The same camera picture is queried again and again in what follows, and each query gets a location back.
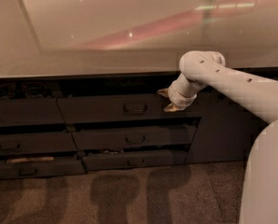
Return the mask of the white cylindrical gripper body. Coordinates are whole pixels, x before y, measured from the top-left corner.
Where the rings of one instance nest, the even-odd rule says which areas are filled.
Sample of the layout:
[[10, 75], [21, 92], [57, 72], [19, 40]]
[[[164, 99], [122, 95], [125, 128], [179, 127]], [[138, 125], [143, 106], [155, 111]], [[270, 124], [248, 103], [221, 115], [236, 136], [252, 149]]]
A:
[[180, 110], [189, 107], [197, 97], [198, 86], [195, 82], [189, 81], [183, 74], [168, 88], [168, 98], [171, 104], [176, 105]]

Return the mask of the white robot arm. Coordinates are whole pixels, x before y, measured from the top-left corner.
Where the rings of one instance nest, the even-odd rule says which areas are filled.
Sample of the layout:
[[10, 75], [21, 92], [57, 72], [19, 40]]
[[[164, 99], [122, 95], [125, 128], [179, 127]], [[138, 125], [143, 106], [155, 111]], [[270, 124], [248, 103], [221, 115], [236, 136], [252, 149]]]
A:
[[190, 51], [179, 69], [177, 80], [158, 91], [171, 101], [166, 112], [184, 110], [210, 86], [268, 123], [249, 154], [239, 224], [278, 224], [278, 81], [227, 68], [216, 51]]

